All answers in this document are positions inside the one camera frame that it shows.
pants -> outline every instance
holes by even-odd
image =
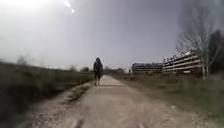
[[[100,80],[101,72],[100,71],[95,71],[94,74],[95,74],[95,80]]]

dry grass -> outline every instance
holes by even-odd
[[[214,120],[224,121],[223,80],[162,75],[138,77],[120,75],[117,78],[141,88],[141,91],[151,93],[150,96],[162,98],[185,110],[202,112]]]
[[[0,123],[92,78],[90,73],[0,63]]]

gravel path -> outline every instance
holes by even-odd
[[[18,128],[219,128],[110,76],[104,76],[101,86],[92,87],[76,104],[64,103],[69,95],[71,91],[37,105]]]

bare tree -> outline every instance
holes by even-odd
[[[24,57],[24,56],[20,56],[20,57],[18,58],[18,60],[17,60],[17,63],[18,63],[19,65],[23,65],[23,66],[28,65],[27,59],[26,59],[26,57]]]
[[[211,11],[204,0],[184,0],[181,14],[181,33],[177,50],[194,50],[202,59],[204,79],[209,75],[209,38],[213,31]]]

sky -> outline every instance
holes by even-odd
[[[176,54],[179,0],[1,0],[0,59],[68,68]]]

